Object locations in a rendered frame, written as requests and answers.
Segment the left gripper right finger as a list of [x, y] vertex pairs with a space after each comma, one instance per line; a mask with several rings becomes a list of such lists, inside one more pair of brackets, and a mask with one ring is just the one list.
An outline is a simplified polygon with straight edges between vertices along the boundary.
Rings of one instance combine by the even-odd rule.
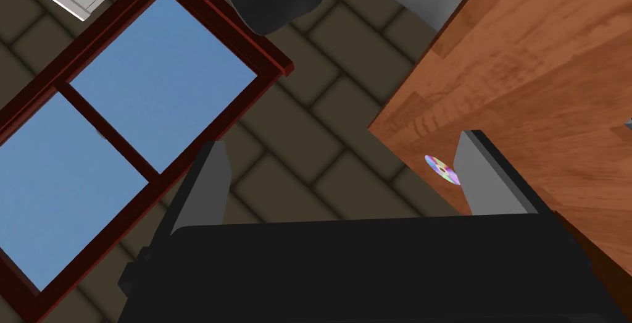
[[481, 130], [460, 133], [454, 167], [474, 216], [552, 213]]

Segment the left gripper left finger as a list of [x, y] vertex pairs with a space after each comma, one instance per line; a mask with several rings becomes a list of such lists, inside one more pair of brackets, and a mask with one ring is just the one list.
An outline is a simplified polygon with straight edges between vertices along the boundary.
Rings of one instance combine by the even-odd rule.
[[168, 237], [190, 226], [220, 225], [231, 184], [225, 142], [210, 141], [197, 154], [157, 228]]

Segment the rainbow compact disc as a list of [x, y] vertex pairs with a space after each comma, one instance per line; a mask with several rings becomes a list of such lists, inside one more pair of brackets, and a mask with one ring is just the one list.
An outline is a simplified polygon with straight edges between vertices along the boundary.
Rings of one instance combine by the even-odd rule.
[[426, 163], [443, 179], [454, 185], [460, 185], [457, 174], [437, 157], [425, 155]]

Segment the red-brown framed window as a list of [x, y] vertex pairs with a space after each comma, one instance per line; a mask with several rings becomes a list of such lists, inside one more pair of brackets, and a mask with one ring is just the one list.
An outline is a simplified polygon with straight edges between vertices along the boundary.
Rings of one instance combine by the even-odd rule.
[[0, 109], [0, 296], [40, 323], [291, 60], [226, 0], [116, 0]]

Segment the brown wooden table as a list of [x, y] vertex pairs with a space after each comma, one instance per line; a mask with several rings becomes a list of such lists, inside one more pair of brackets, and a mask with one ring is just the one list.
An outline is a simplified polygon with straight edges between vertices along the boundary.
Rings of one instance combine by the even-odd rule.
[[481, 130], [537, 194], [632, 274], [632, 0], [466, 0], [370, 126], [459, 213]]

